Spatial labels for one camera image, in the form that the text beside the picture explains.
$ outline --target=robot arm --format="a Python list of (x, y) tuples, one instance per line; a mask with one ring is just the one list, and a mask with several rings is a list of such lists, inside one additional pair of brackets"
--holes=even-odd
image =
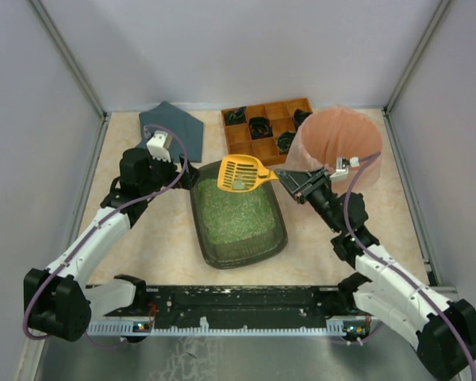
[[(151, 201), (147, 196), (172, 183), (179, 175), (167, 151), (169, 142), (166, 133), (157, 131), (147, 144), (148, 150), (125, 151), (120, 161), (120, 176), (112, 182), (101, 209), (83, 234), (44, 270), (29, 271), (24, 279), (25, 310), (45, 280), (54, 276), (33, 305), (29, 328), (76, 341), (92, 317), (144, 304), (146, 283), (141, 279), (118, 275), (98, 287), (86, 289), (86, 284), (107, 252), (147, 209)], [(188, 190), (197, 177), (198, 171), (187, 162), (186, 172), (174, 187)], [(145, 200), (129, 205), (138, 198)], [(75, 250), (69, 261), (67, 258)]]
[[(437, 379), (451, 379), (468, 365), (455, 335), (439, 316), (456, 328), (476, 359), (476, 311), (466, 300), (452, 302), (424, 285), (405, 270), (365, 227), (368, 219), (361, 194), (351, 193), (348, 202), (350, 234), (345, 224), (344, 199), (332, 192), (332, 181), (345, 177), (341, 171), (330, 175), (325, 168), (311, 172), (275, 170), (291, 197), (300, 204), (309, 202), (328, 227), (339, 236), (332, 239), (337, 256), (357, 272), (339, 284), (339, 291), (353, 308), (374, 315), (404, 337), (423, 365)], [(356, 236), (367, 254), (356, 243)]]

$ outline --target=wooden compartment tray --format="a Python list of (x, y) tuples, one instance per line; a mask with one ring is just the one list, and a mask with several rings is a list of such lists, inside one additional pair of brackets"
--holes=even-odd
[[(293, 115), (296, 109), (312, 113), (312, 107), (307, 98), (290, 99), (288, 101), (261, 103), (246, 106), (244, 117), (236, 124), (227, 124), (225, 115), (239, 107), (221, 110), (222, 125), (229, 153), (253, 155), (265, 165), (283, 164), (287, 154), (282, 154), (277, 148), (277, 139), (285, 131), (295, 132)], [(272, 137), (252, 139), (249, 121), (253, 117), (265, 117), (270, 121)]]

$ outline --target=yellow litter scoop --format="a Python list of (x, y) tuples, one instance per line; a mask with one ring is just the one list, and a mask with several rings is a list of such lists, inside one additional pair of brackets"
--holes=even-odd
[(223, 191), (244, 193), (271, 180), (278, 180), (277, 175), (254, 156), (227, 155), (222, 159), (217, 186)]

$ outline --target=black litter tray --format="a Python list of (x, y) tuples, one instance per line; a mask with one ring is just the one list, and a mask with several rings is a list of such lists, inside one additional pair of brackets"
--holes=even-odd
[(287, 244), (287, 231), (273, 187), (269, 183), (265, 183), (261, 186), (265, 192), (265, 194), (261, 194), (261, 197), (266, 197), (269, 207), (271, 208), (274, 222), (271, 229), (268, 229), (265, 233), (241, 241), (221, 244), (213, 244), (210, 241), (209, 230), (203, 218), (203, 198), (200, 185), (208, 179), (217, 180), (220, 165), (221, 162), (217, 161), (200, 167), (199, 179), (190, 191), (192, 214), (194, 215), (199, 245), (206, 263), (220, 269), (240, 267), (265, 260), (281, 252)]

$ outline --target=white wall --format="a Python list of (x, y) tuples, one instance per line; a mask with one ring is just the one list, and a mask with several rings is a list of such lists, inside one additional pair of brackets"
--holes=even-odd
[(476, 307), (476, 1), (455, 2), (393, 122), (436, 268)]
[(0, 381), (24, 340), (23, 277), (67, 239), (98, 126), (28, 3), (0, 1)]
[(107, 110), (384, 106), (435, 0), (44, 0)]

